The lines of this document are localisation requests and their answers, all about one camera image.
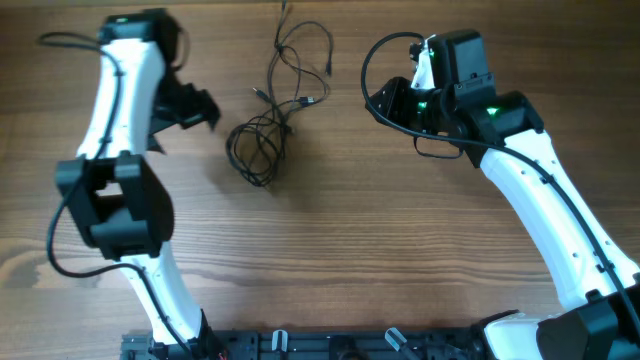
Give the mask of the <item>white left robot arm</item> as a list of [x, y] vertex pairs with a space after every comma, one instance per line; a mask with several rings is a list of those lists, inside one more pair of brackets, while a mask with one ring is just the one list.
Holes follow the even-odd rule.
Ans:
[[51, 32], [41, 44], [98, 53], [101, 75], [92, 118], [76, 156], [57, 165], [60, 210], [106, 271], [129, 280], [151, 322], [143, 339], [128, 337], [125, 359], [215, 359], [223, 345], [187, 289], [170, 240], [172, 200], [147, 162], [156, 136], [172, 126], [214, 126], [211, 95], [178, 79], [179, 23], [163, 8], [109, 16], [97, 38]]

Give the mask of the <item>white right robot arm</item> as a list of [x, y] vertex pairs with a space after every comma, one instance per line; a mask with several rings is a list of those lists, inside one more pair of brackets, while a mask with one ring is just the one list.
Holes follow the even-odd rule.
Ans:
[[412, 78], [366, 93], [373, 118], [451, 144], [500, 190], [552, 277], [561, 313], [507, 311], [473, 326], [481, 359], [635, 359], [639, 268], [609, 237], [563, 169], [544, 123], [520, 92], [499, 94], [481, 35], [411, 33]]

